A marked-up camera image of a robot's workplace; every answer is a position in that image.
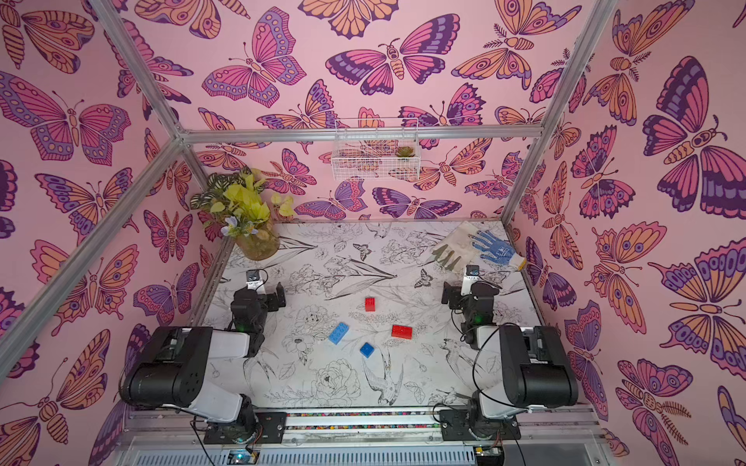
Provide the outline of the long red lego brick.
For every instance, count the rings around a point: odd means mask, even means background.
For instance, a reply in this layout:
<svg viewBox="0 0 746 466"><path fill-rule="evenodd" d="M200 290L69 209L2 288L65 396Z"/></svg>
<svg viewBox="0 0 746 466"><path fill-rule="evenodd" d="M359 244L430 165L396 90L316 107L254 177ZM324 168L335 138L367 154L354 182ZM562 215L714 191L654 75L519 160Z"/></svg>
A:
<svg viewBox="0 0 746 466"><path fill-rule="evenodd" d="M392 337L404 340L413 338L414 330L410 326L395 324L392 327Z"/></svg>

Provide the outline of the small blue lego brick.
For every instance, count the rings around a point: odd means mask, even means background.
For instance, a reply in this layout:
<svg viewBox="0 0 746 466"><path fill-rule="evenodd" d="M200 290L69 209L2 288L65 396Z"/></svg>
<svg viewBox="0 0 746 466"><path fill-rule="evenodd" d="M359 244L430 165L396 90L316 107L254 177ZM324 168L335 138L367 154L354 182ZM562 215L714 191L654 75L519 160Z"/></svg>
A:
<svg viewBox="0 0 746 466"><path fill-rule="evenodd" d="M363 346L359 349L359 352L365 358L369 358L375 352L375 347L373 347L373 345L370 345L369 343L364 343Z"/></svg>

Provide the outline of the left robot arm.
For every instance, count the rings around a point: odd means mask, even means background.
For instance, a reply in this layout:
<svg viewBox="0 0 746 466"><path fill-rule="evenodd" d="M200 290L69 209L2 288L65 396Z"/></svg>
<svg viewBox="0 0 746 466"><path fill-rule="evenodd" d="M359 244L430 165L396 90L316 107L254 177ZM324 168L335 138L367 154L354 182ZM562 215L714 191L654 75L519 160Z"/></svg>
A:
<svg viewBox="0 0 746 466"><path fill-rule="evenodd" d="M202 419L203 445L281 444L287 415L259 413L246 394L208 379L211 363L250 361L265 341L267 316L287 306L285 289L270 293L243 287L230 304L232 326L161 326L120 383L120 397L134 408L172 409Z"/></svg>

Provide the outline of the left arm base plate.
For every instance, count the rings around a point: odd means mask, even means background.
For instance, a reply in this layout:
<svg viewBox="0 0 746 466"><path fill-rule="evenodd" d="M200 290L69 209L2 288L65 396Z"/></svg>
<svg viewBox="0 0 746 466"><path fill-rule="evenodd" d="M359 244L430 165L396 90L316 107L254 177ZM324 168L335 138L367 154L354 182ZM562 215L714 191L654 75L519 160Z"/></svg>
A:
<svg viewBox="0 0 746 466"><path fill-rule="evenodd" d="M281 444L287 419L287 412L270 411L254 413L248 424L241 423L241 419L233 423L209 423L203 443L210 446Z"/></svg>

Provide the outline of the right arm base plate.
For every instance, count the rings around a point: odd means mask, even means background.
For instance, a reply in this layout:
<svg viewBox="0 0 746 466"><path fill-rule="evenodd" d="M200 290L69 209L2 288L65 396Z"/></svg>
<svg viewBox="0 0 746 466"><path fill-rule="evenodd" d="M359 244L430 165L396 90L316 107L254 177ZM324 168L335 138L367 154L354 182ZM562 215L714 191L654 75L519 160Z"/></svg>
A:
<svg viewBox="0 0 746 466"><path fill-rule="evenodd" d="M520 440L522 434L518 421L511 419L486 419L478 412L466 409L444 409L435 415L444 441Z"/></svg>

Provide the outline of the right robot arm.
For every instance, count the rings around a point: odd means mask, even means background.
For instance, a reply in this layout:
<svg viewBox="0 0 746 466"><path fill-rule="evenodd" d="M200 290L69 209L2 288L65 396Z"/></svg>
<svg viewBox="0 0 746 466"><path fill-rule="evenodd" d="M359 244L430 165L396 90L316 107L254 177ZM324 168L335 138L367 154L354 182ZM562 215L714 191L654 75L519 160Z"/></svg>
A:
<svg viewBox="0 0 746 466"><path fill-rule="evenodd" d="M445 441L519 441L518 415L577 403L579 390L558 330L495 323L500 288L481 280L468 290L443 285L441 303L460 312L474 394L464 408L440 404L433 413Z"/></svg>

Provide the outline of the small red lego brick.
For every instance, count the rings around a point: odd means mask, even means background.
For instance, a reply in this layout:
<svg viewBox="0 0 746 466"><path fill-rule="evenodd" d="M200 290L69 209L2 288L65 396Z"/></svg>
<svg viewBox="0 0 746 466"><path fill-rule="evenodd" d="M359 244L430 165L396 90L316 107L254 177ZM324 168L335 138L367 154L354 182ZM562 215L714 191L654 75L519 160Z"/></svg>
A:
<svg viewBox="0 0 746 466"><path fill-rule="evenodd" d="M376 301L374 297L366 297L364 301L364 308L366 312L373 313L376 311Z"/></svg>

